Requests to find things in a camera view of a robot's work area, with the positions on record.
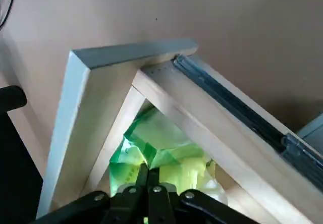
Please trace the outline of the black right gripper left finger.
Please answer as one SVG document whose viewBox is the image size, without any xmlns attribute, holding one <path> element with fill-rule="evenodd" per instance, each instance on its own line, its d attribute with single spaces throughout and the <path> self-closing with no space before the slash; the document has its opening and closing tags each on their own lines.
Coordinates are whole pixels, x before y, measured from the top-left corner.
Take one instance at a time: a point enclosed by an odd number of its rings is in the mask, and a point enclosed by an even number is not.
<svg viewBox="0 0 323 224">
<path fill-rule="evenodd" d="M 144 196 L 148 166 L 141 164 L 136 182 L 110 197 L 93 191 L 36 220 L 37 223 L 137 223 Z"/>
</svg>

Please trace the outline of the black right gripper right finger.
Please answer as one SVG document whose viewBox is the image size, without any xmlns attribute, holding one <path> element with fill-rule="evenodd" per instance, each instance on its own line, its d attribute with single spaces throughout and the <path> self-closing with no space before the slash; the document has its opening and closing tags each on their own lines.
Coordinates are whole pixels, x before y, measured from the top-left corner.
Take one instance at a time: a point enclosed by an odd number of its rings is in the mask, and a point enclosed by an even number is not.
<svg viewBox="0 0 323 224">
<path fill-rule="evenodd" d="M 159 181 L 159 168 L 148 171 L 146 186 L 149 223 L 254 223 L 201 191 L 169 191 Z"/>
</svg>

